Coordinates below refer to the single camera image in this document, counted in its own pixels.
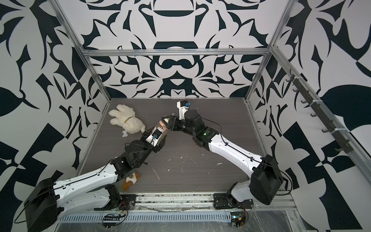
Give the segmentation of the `cream bottle collar with straw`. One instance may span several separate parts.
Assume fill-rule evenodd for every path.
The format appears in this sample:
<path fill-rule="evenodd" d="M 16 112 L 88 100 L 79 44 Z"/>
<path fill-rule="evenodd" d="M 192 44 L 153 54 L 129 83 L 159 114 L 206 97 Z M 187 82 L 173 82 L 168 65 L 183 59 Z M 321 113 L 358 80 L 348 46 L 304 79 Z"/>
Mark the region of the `cream bottle collar with straw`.
<path fill-rule="evenodd" d="M 169 125 L 169 121 L 172 119 L 172 116 L 174 116 L 174 113 L 171 115 L 163 116 L 161 118 L 161 122 L 167 127 Z"/>

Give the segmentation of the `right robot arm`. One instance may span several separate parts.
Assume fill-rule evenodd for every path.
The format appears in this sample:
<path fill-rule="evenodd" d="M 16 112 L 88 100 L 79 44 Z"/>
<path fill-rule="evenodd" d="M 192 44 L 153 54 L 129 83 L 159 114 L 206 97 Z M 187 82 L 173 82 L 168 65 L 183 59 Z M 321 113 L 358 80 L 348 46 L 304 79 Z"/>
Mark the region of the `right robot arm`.
<path fill-rule="evenodd" d="M 263 157 L 234 144 L 221 130 L 205 125 L 204 118 L 196 110 L 185 112 L 183 118 L 175 115 L 163 117 L 162 122 L 171 131 L 181 131 L 192 136 L 199 147 L 227 159 L 248 176 L 247 181 L 235 183 L 227 191 L 226 197 L 230 205 L 242 204 L 250 199 L 270 205 L 277 196 L 284 179 L 273 156 Z"/>

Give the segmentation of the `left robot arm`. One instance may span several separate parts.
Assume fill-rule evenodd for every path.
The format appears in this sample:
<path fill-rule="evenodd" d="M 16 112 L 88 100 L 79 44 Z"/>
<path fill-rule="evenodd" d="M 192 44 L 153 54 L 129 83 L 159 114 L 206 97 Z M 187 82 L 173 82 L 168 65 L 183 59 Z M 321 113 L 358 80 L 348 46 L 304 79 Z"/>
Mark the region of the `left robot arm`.
<path fill-rule="evenodd" d="M 90 208 L 109 210 L 117 207 L 121 196 L 114 185 L 134 175 L 152 152 L 165 145 L 167 130 L 160 125 L 146 130 L 142 138 L 125 146 L 124 153 L 89 173 L 53 181 L 40 181 L 24 204 L 29 232 L 41 232 L 58 219 Z"/>

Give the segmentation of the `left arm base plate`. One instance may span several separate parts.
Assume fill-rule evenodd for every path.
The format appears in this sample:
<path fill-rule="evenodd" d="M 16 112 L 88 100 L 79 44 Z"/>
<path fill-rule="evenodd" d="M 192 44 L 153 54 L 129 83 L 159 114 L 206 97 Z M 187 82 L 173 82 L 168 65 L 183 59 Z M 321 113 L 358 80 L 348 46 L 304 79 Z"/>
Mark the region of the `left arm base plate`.
<path fill-rule="evenodd" d="M 107 205 L 101 208 L 94 208 L 94 211 L 107 211 L 107 210 L 129 210 L 136 205 L 136 194 L 121 194 L 120 196 L 109 197 Z"/>

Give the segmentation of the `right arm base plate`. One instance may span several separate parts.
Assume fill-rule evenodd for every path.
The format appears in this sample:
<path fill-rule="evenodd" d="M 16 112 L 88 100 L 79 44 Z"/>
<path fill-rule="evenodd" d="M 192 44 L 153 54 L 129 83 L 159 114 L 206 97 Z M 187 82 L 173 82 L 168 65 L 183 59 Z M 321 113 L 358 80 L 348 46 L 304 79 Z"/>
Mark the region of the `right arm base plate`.
<path fill-rule="evenodd" d="M 213 207 L 217 210 L 252 209 L 252 206 L 254 204 L 252 199 L 248 199 L 243 202 L 238 202 L 232 197 L 231 194 L 227 194 L 227 193 L 214 193 L 213 198 L 214 198 Z"/>

